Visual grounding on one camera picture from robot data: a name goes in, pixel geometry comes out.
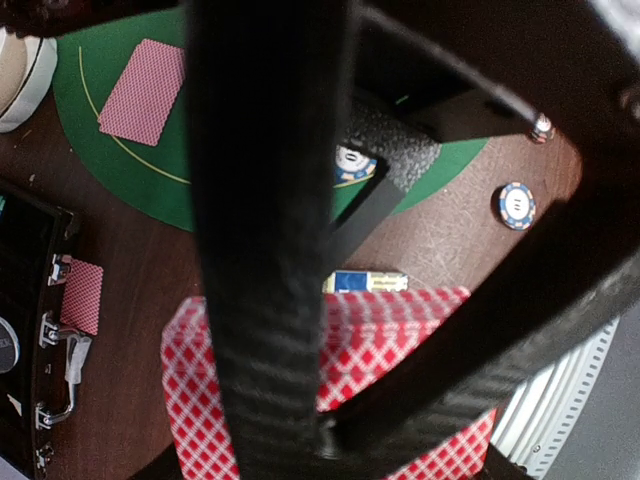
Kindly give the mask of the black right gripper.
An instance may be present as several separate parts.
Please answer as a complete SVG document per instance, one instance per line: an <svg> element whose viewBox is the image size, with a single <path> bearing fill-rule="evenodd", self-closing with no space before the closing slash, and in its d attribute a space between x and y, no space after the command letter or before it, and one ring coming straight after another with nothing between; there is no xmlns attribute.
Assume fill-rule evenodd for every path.
<svg viewBox="0 0 640 480"><path fill-rule="evenodd" d="M593 170L639 153L635 1L368 1L344 144L381 161L329 248L349 258L428 167L427 142L549 118Z"/></svg>

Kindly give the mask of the pink backed card deck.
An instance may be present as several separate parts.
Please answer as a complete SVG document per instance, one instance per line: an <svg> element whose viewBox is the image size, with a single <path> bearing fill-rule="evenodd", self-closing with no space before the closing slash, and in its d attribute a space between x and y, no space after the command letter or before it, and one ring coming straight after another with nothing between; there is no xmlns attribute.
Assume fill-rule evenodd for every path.
<svg viewBox="0 0 640 480"><path fill-rule="evenodd" d="M463 286L325 297L319 411L339 407L424 342L470 295ZM186 479L236 479L202 297L179 306L162 333L165 403ZM495 414L479 417L446 443L394 473L396 479L470 479L485 463Z"/></svg>

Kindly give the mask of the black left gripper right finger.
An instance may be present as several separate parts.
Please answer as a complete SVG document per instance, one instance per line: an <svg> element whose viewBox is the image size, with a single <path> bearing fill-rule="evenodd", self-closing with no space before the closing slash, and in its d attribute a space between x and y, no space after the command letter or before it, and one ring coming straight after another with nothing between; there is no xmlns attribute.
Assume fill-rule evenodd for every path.
<svg viewBox="0 0 640 480"><path fill-rule="evenodd" d="M583 177L430 338L335 414L327 477L376 479L439 446L639 295L637 79L546 96Z"/></svg>

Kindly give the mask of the dealt red card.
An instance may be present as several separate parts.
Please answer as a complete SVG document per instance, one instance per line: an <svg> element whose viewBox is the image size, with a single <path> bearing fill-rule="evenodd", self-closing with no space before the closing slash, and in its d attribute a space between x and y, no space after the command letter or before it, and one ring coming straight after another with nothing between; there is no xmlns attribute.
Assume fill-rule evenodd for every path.
<svg viewBox="0 0 640 480"><path fill-rule="evenodd" d="M184 77L183 49L142 40L99 114L100 131L157 146Z"/></svg>

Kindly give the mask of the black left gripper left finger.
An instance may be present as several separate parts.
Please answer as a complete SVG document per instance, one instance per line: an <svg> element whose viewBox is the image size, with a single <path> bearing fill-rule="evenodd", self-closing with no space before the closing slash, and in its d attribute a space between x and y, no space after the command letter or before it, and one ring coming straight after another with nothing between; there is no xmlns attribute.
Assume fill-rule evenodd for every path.
<svg viewBox="0 0 640 480"><path fill-rule="evenodd" d="M244 479L318 479L315 400L351 1L192 1L185 79L195 234Z"/></svg>

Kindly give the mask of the blue white chip stack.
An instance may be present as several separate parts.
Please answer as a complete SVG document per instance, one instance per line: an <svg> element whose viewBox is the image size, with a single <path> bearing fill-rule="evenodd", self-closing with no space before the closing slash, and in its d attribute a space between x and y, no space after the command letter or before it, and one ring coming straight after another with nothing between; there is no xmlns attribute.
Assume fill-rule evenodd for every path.
<svg viewBox="0 0 640 480"><path fill-rule="evenodd" d="M533 224L536 202L531 190L520 182L506 184L498 197L500 218L512 230L525 231Z"/></svg>

